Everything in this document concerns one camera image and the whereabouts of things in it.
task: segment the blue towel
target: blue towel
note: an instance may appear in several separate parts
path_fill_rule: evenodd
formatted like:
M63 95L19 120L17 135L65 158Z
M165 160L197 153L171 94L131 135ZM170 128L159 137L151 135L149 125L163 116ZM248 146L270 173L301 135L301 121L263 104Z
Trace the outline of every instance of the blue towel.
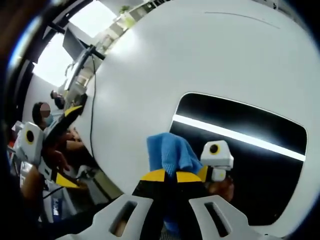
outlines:
M165 132L148 137L146 143L150 171L163 168L172 177L177 170L197 174L203 167L183 137Z

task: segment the white curved surface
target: white curved surface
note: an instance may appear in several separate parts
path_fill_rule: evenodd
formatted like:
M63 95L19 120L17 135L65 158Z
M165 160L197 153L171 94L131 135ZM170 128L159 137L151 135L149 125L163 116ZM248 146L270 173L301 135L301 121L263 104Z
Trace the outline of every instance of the white curved surface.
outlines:
M199 92L284 116L308 132L306 160L282 216L261 233L283 237L320 190L320 58L295 22L251 0L175 0L121 37L96 73L93 150L131 194L149 171L146 138L170 129L180 98ZM75 126L90 148L93 81Z

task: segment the face mask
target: face mask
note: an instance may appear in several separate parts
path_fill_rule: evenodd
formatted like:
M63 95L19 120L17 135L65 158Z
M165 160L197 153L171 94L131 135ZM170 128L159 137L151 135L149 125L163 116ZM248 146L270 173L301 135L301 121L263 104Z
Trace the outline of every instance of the face mask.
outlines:
M50 113L50 115L48 117L44 118L45 124L47 127L49 127L53 121L54 121L54 116Z

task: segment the yellow accent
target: yellow accent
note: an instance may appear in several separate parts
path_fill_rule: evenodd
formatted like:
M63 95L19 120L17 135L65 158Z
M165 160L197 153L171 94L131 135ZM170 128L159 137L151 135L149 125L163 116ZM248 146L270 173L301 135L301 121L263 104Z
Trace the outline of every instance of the yellow accent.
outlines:
M201 182L204 183L206 181L207 173L208 173L208 166L204 166L203 168L200 169L197 176L201 179Z
M73 112L74 110L77 110L79 108L82 108L82 106L73 106L73 107L70 107L69 109L65 110L64 112L64 116L68 116L71 112Z
M217 154L220 152L220 146L219 146L218 144L214 144L214 145L216 145L216 146L218 147L218 150L217 150L215 153L212 153L212 152L209 150L209 152L210 152L211 155L217 155Z
M178 183L201 182L200 177L191 172L186 171L177 171L176 179Z
M141 180L150 182L164 182L165 181L165 170L159 169L151 171L144 175Z
M27 133L29 132L30 130L26 130L26 132L25 132L25 141L28 143L28 144L30 144L30 145L32 145L34 142L34 140L35 140L35 135L33 135L33 141L29 141L28 140L28 138L27 138Z
M55 183L66 188L79 188L78 185L74 184L70 180L66 179L64 176L62 176L60 173L56 174L56 180Z

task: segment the led light strip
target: led light strip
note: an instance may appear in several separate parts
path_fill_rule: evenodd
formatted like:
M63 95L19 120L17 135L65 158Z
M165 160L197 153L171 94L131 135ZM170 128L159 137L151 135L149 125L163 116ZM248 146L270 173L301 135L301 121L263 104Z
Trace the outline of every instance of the led light strip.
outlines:
M295 151L291 151L291 150L286 149L284 147L281 147L281 146L278 146L278 145L274 145L272 143L257 139L257 138L252 137L252 136L248 136L248 135L236 132L236 131L225 129L225 128L220 127L220 126L215 126L215 125L212 125L212 124L209 124L209 123L205 123L203 121L194 120L192 118L181 116L181 115L177 115L177 114L175 114L173 116L172 120L176 121L178 123L186 124L186 125L189 125L189 126L192 126L192 127L196 127L196 128L199 128L199 129L203 129L203 130L215 133L215 134L219 134L219 135L223 135L223 136L235 139L235 140L239 140L239 141L247 143L247 144L252 144L254 146L257 146L257 147L260 147L260 148L263 148L263 149L267 149L267 150L273 151L275 153L282 154L282 155L285 155L285 156L288 156L290 158L294 158L294 159L297 159L297 160L300 160L300 161L303 161L303 162L306 159L305 155L297 153Z

